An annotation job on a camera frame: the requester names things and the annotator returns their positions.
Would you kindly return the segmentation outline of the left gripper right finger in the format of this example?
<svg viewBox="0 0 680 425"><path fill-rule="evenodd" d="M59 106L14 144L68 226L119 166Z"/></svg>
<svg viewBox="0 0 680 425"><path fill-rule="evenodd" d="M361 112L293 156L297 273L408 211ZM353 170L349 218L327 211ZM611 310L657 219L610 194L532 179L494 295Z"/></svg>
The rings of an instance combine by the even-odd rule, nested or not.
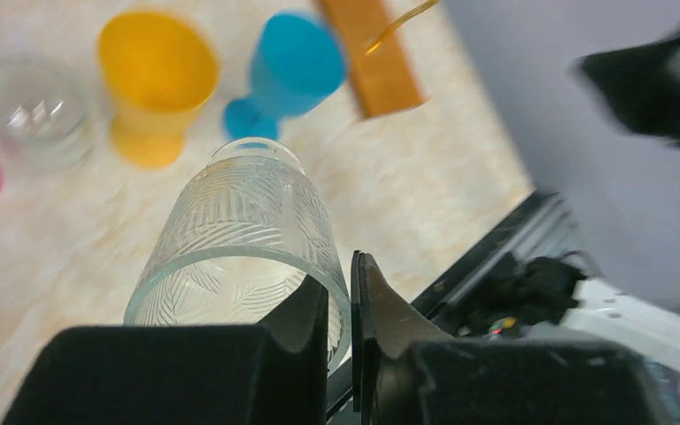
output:
<svg viewBox="0 0 680 425"><path fill-rule="evenodd" d="M352 258L352 406L364 424L672 424L642 358L596 339L519 338L578 306L583 273L539 257L471 294L469 337L439 328Z"/></svg>

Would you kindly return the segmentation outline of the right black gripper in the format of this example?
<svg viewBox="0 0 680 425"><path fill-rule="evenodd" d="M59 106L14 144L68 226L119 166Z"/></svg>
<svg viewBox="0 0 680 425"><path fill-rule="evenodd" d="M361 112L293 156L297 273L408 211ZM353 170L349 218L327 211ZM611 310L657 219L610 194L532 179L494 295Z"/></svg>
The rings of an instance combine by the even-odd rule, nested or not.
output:
<svg viewBox="0 0 680 425"><path fill-rule="evenodd" d="M576 69L626 130L680 149L680 27L655 42L585 56Z"/></svg>

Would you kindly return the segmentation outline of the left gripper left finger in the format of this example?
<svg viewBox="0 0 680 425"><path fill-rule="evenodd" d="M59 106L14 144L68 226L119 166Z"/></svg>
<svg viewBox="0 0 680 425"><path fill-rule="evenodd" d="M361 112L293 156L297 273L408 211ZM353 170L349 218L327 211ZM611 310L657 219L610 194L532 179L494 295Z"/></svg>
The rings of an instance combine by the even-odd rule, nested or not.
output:
<svg viewBox="0 0 680 425"><path fill-rule="evenodd" d="M75 327L36 357L6 424L322 424L328 292L252 325Z"/></svg>

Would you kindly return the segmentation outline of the clear wine glass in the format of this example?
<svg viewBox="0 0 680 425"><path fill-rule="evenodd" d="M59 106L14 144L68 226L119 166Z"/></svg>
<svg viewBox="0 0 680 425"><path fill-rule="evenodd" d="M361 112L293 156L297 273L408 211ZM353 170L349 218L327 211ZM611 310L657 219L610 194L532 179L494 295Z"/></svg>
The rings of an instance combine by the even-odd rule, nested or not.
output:
<svg viewBox="0 0 680 425"><path fill-rule="evenodd" d="M74 168L92 150L89 101L71 70L35 54L0 58L0 147L21 172Z"/></svg>
<svg viewBox="0 0 680 425"><path fill-rule="evenodd" d="M328 292L334 371L351 344L351 307L328 212L293 151L246 137L220 147L185 185L123 321L252 324L308 277Z"/></svg>

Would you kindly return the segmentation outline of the blue wine glass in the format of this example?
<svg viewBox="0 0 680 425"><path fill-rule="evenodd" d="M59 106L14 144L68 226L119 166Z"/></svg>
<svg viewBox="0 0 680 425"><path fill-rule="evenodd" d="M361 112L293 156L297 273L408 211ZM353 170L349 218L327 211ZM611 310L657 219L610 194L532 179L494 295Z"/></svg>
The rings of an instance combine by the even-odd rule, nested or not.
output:
<svg viewBox="0 0 680 425"><path fill-rule="evenodd" d="M302 12L278 12L263 26L251 56L251 92L225 107L225 131L232 140L276 140L282 120L310 112L347 74L343 49L329 24Z"/></svg>

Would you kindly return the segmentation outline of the yellow wine glass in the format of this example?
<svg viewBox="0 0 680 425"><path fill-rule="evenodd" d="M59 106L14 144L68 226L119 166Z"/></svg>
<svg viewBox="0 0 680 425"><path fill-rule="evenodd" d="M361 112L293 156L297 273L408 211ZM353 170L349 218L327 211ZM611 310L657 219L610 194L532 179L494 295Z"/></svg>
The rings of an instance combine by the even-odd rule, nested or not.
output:
<svg viewBox="0 0 680 425"><path fill-rule="evenodd" d="M188 127L218 84L216 52L186 20L158 10L132 10L104 25L97 57L115 108L112 146L141 168L173 164Z"/></svg>

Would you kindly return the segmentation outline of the clear wine glass front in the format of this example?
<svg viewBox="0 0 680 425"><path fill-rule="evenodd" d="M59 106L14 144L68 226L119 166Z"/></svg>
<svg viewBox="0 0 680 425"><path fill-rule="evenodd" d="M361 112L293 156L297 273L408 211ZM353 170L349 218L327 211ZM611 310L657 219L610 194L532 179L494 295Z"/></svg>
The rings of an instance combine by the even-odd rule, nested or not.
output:
<svg viewBox="0 0 680 425"><path fill-rule="evenodd" d="M89 101L71 70L35 54L0 58L0 147L21 172L74 168L92 150Z"/></svg>

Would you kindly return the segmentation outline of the gold wine glass rack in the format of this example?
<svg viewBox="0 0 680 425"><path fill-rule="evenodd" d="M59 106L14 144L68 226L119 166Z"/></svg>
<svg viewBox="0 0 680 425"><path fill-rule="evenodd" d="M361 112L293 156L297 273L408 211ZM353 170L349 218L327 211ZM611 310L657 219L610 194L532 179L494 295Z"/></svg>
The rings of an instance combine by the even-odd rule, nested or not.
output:
<svg viewBox="0 0 680 425"><path fill-rule="evenodd" d="M436 1L424 1L396 19L390 19L384 2L377 0L318 0L316 4L344 46L351 85L365 119L425 103L396 31Z"/></svg>

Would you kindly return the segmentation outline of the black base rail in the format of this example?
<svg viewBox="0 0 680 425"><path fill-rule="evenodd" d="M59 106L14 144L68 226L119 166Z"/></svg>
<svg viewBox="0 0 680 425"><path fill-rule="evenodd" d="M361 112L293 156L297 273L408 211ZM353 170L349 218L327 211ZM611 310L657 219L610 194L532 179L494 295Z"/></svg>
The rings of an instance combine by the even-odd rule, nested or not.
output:
<svg viewBox="0 0 680 425"><path fill-rule="evenodd" d="M435 317L445 303L454 299L455 292L464 287L469 278L490 268L487 262L504 251L553 198L554 194L533 192L418 295L412 306L429 319ZM351 407L352 372L353 359L347 359L328 377L328 424L349 424L354 418Z"/></svg>

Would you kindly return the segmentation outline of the aluminium frame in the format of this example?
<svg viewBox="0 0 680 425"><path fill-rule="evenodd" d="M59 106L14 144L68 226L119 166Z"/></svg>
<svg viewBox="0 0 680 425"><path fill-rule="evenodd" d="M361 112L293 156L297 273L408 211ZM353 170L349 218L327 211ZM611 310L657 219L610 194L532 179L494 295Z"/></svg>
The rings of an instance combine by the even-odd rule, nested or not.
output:
<svg viewBox="0 0 680 425"><path fill-rule="evenodd" d="M572 210L559 196L548 197L527 212L499 238L495 258L510 253L526 262L536 257L558 258L570 251L586 251L586 238Z"/></svg>

